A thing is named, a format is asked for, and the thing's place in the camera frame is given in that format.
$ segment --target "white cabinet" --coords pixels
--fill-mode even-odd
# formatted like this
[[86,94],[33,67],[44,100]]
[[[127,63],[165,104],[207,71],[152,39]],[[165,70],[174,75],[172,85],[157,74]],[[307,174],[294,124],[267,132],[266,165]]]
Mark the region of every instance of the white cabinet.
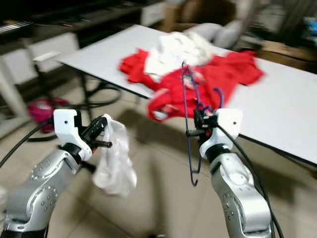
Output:
[[2,56],[11,75],[13,84],[21,84],[37,76],[25,49],[19,49]]
[[150,26],[165,18],[165,2],[159,2],[142,9],[141,25]]
[[26,107],[18,91],[13,86],[12,77],[3,58],[0,58],[0,94],[6,106],[0,110],[0,138],[29,120]]
[[61,64],[58,59],[70,55],[79,49],[77,38],[72,33],[41,41],[30,46],[42,72],[51,71]]
[[[77,37],[65,33],[29,46],[42,72],[49,72],[59,66],[57,60],[79,49]],[[14,84],[21,84],[37,77],[32,59],[26,49],[18,49],[2,56]]]

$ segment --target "cardboard box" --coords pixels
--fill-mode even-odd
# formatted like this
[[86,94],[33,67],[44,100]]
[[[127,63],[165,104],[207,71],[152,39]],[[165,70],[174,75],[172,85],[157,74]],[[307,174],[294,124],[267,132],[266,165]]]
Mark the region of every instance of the cardboard box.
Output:
[[317,51],[288,47],[279,42],[265,41],[258,57],[275,63],[317,73]]

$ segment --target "black cable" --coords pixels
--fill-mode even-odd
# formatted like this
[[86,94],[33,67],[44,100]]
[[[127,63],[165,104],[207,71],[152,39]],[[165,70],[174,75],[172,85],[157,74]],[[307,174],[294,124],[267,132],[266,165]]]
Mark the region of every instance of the black cable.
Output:
[[45,229],[45,234],[44,234],[44,238],[48,238],[48,234],[49,234],[49,226],[50,224],[48,223],[48,226]]
[[34,137],[34,138],[29,138],[28,142],[45,142],[45,141],[51,141],[57,138],[57,135],[51,135],[47,137]]
[[43,126],[49,124],[52,122],[52,118],[49,120],[46,120],[39,124],[36,128],[34,128],[32,131],[30,131],[26,136],[22,138],[10,151],[7,153],[7,155],[1,160],[0,162],[0,168],[5,164],[5,162],[10,158],[10,156],[35,132],[37,132],[39,129],[41,129]]
[[245,158],[245,160],[247,161],[249,167],[250,167],[250,170],[251,172],[256,176],[258,182],[259,182],[259,185],[260,185],[260,188],[263,192],[263,197],[264,199],[266,200],[267,202],[267,205],[269,207],[269,210],[270,210],[270,213],[271,213],[271,217],[272,217],[272,221],[271,221],[271,232],[272,232],[272,237],[275,236],[275,232],[274,232],[274,225],[273,223],[275,224],[275,227],[277,229],[277,232],[278,232],[278,235],[280,238],[284,238],[284,235],[283,235],[283,232],[282,232],[282,229],[278,223],[278,220],[276,218],[276,216],[274,215],[273,211],[272,211],[272,208],[271,208],[271,204],[270,204],[270,201],[269,201],[269,197],[268,197],[268,193],[267,193],[267,189],[265,187],[265,184],[262,180],[262,178],[258,175],[258,173],[256,173],[255,171],[255,168],[254,168],[254,165],[252,163],[252,161],[250,160],[250,158],[247,156],[247,154],[244,152],[244,150],[242,149],[242,147],[235,141],[235,139],[232,138],[232,136],[224,129],[222,128],[219,124],[216,125],[231,141],[232,143],[235,145],[235,147],[240,151],[240,153],[242,154],[242,156]]
[[[112,85],[102,86],[102,87],[99,87],[98,91],[104,90],[104,89],[111,89],[111,90],[117,91],[118,95],[111,100],[99,101],[99,102],[90,102],[91,108],[99,108],[99,107],[110,105],[112,103],[117,102],[122,97],[122,91],[115,86],[112,86]],[[87,104],[86,103],[73,104],[73,105],[69,104],[69,106],[73,109],[85,109],[87,107]]]

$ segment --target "drawer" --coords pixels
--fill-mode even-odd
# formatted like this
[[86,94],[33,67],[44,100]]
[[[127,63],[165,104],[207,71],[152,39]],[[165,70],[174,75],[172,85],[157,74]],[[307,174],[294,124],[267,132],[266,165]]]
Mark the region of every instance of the drawer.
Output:
[[150,26],[165,18],[165,2],[159,2],[142,9],[141,25]]
[[30,49],[40,70],[48,72],[61,66],[58,59],[76,52],[79,47],[76,36],[66,33],[32,44]]
[[14,84],[24,83],[37,77],[32,62],[25,49],[19,49],[2,56]]

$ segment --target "tiled floor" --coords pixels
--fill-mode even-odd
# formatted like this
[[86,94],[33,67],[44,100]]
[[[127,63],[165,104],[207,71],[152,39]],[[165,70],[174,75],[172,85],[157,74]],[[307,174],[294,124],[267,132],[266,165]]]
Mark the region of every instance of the tiled floor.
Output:
[[[57,92],[73,103],[82,99],[76,82]],[[99,92],[93,99],[109,97],[111,93]],[[54,210],[49,238],[145,238],[150,233],[164,233],[170,238],[228,237],[206,162],[198,175],[198,186],[191,185],[184,119],[158,124],[146,117],[146,103],[141,100],[136,105],[135,96],[124,93],[119,102],[94,111],[94,116],[108,113],[126,124],[130,157],[139,179],[136,190],[128,197],[106,196],[92,184],[91,175],[81,170]],[[1,140],[0,156],[33,127],[30,122]],[[317,184],[310,169],[259,145],[238,140],[266,182],[284,236],[317,237]],[[8,189],[18,186],[57,144],[57,140],[23,144],[1,169],[0,184]],[[192,147],[197,157],[196,143]],[[97,151],[91,162],[96,164],[99,156]]]

